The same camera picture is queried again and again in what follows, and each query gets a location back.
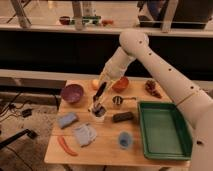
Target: wooden table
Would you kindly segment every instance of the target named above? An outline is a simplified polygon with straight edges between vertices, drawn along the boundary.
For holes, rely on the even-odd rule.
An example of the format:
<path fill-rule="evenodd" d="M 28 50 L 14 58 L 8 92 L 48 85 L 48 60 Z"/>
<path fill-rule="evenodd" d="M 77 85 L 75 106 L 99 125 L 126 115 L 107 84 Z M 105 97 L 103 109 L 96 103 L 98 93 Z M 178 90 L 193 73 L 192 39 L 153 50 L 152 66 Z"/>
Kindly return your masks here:
<path fill-rule="evenodd" d="M 80 102 L 70 105 L 62 100 L 58 115 L 76 112 L 79 122 L 71 126 L 60 129 L 57 123 L 54 123 L 52 134 L 47 148 L 45 162 L 73 165 L 116 165 L 116 166 L 162 166 L 162 167 L 188 167 L 186 161 L 165 161 L 149 160 L 143 155 L 140 128 L 138 122 L 137 102 L 134 100 L 124 101 L 120 108 L 116 108 L 112 103 L 112 97 L 121 95 L 123 97 L 138 97 L 140 100 L 148 101 L 170 101 L 165 92 L 157 85 L 157 89 L 163 96 L 162 99 L 150 96 L 144 90 L 143 81 L 130 81 L 129 87 L 122 93 L 117 94 L 113 90 L 109 91 L 109 96 L 104 106 L 107 109 L 107 115 L 103 123 L 96 122 L 87 111 L 92 103 L 92 96 L 96 93 L 91 87 L 91 80 L 72 80 L 67 81 L 67 85 L 77 83 L 83 86 L 84 96 Z M 112 122 L 112 115 L 119 112 L 132 111 L 135 114 L 135 120 L 120 123 Z M 87 147 L 80 147 L 73 136 L 73 128 L 80 123 L 90 123 L 97 131 L 98 136 L 94 142 Z M 132 134 L 134 143 L 128 150 L 122 150 L 118 145 L 118 136 L 122 131 Z M 68 155 L 63 151 L 57 142 L 57 136 L 63 135 L 68 146 L 78 153 L 77 157 Z"/>

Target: toy fruit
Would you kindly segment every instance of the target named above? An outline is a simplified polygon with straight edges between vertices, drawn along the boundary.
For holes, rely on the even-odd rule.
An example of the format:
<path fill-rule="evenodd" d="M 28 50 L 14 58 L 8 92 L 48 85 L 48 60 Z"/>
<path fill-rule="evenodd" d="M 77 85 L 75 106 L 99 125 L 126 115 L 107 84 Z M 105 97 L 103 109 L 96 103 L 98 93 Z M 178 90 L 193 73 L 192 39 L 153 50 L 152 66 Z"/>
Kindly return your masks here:
<path fill-rule="evenodd" d="M 122 91 L 124 91 L 127 86 L 129 85 L 129 80 L 127 77 L 123 76 L 121 77 L 120 80 L 118 80 L 113 86 L 112 89 L 117 92 L 117 93 L 121 93 Z"/>
<path fill-rule="evenodd" d="M 92 88 L 93 88 L 93 90 L 98 90 L 98 88 L 99 88 L 99 80 L 98 79 L 92 80 Z"/>

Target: dark background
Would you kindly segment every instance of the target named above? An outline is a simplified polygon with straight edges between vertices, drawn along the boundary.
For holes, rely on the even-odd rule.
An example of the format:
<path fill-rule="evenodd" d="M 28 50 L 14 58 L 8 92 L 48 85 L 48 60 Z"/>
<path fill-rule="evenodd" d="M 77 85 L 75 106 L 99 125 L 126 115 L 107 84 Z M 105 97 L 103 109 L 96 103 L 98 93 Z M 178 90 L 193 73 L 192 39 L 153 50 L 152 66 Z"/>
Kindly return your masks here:
<path fill-rule="evenodd" d="M 150 36 L 150 47 L 190 79 L 213 81 L 213 38 Z M 0 68 L 100 74 L 118 35 L 0 31 Z M 148 77 L 138 61 L 128 76 Z"/>

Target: brown toy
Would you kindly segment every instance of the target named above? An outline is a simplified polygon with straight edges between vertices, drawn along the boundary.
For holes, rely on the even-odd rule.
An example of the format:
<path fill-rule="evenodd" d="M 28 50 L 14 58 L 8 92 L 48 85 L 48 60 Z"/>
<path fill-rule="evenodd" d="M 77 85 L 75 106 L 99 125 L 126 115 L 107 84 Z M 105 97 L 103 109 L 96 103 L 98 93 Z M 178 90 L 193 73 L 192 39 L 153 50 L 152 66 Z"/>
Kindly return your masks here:
<path fill-rule="evenodd" d="M 145 83 L 145 89 L 148 91 L 152 96 L 155 96 L 157 98 L 162 98 L 161 94 L 156 89 L 156 83 L 153 80 L 148 80 Z"/>

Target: bowl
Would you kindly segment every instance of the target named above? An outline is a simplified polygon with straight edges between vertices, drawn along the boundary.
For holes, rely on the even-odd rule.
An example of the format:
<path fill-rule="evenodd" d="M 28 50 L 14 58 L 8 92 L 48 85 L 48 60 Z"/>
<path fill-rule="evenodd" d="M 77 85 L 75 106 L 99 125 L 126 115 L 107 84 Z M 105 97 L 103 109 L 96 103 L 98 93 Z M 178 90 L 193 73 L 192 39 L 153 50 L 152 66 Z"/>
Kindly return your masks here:
<path fill-rule="evenodd" d="M 68 103 L 76 103 L 80 101 L 84 94 L 84 89 L 79 84 L 70 84 L 61 91 L 61 97 Z"/>
<path fill-rule="evenodd" d="M 113 86 L 112 89 L 116 93 L 121 93 L 124 91 L 129 85 L 129 79 L 125 76 L 121 77 L 120 80 L 118 80 Z"/>
<path fill-rule="evenodd" d="M 62 25 L 69 25 L 70 24 L 70 17 L 69 16 L 61 16 L 59 21 Z"/>

